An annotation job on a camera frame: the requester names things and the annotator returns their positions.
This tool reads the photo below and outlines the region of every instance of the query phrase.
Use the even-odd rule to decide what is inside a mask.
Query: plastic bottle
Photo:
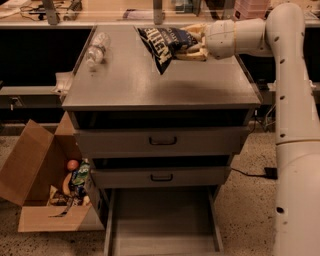
[[[109,46],[110,38],[106,33],[100,32],[93,38],[86,53],[86,63],[90,71],[96,71],[97,65],[103,62]]]

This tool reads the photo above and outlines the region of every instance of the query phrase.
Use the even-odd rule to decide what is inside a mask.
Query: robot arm
[[[274,256],[320,253],[320,124],[303,56],[300,7],[277,6],[267,21],[217,21],[205,30],[216,58],[247,53],[276,63],[276,185]]]

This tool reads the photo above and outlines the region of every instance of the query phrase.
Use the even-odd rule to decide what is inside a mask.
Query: black handle
[[[177,137],[173,137],[172,140],[155,140],[152,137],[149,137],[149,143],[152,146],[170,146],[177,144]]]
[[[173,174],[166,176],[154,176],[153,174],[151,174],[150,179],[154,182],[169,182],[173,180]]]

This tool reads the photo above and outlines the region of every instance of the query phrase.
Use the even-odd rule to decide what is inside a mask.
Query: concrete floor
[[[18,136],[0,133],[0,168]],[[232,167],[264,174],[275,167],[274,133],[257,125]],[[271,255],[275,181],[232,171],[216,200],[216,214],[225,255]],[[105,232],[18,233],[20,207],[0,198],[0,256],[103,255]]]

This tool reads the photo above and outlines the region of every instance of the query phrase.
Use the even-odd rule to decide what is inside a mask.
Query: black cord
[[[245,175],[247,177],[256,177],[256,178],[265,178],[265,179],[269,179],[269,177],[265,174],[248,174],[248,173],[245,173],[243,171],[240,171],[238,169],[235,169],[235,168],[231,168],[232,171],[236,171],[242,175]]]

